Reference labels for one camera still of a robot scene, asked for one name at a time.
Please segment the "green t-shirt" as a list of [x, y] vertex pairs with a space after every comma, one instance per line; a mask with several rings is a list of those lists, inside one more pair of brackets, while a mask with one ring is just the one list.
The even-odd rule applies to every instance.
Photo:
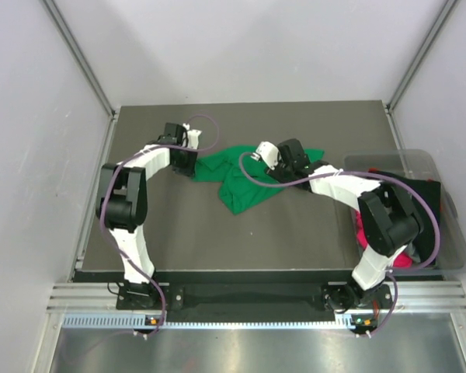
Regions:
[[248, 156], [244, 157], [242, 163], [245, 171], [241, 171], [240, 155], [255, 150], [254, 145], [236, 145], [199, 158], [193, 179], [202, 183], [219, 183], [218, 196], [221, 202], [232, 214], [241, 214], [283, 191], [281, 188], [259, 186], [245, 177], [250, 175], [262, 183], [275, 182], [265, 174], [265, 166], [261, 162]]

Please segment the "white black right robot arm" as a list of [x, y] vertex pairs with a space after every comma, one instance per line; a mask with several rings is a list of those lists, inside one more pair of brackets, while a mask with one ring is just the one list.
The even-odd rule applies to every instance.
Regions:
[[351, 207], [361, 219], [365, 250], [350, 279], [325, 296], [337, 312], [372, 302], [395, 259], [423, 230], [423, 221], [403, 188], [368, 177], [345, 175], [325, 161], [311, 161], [299, 140], [278, 145], [262, 142], [256, 153], [265, 172], [279, 183], [304, 180], [298, 188], [331, 197]]

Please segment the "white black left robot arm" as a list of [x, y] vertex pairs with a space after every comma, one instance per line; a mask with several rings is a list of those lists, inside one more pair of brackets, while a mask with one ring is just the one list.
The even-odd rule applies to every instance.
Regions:
[[115, 245], [123, 261], [120, 309], [150, 309], [161, 303], [161, 291], [154, 280], [155, 265], [144, 237], [147, 182], [168, 167], [178, 174], [193, 176], [201, 134], [189, 124], [167, 123], [157, 140], [130, 158], [101, 168], [96, 217], [102, 233]]

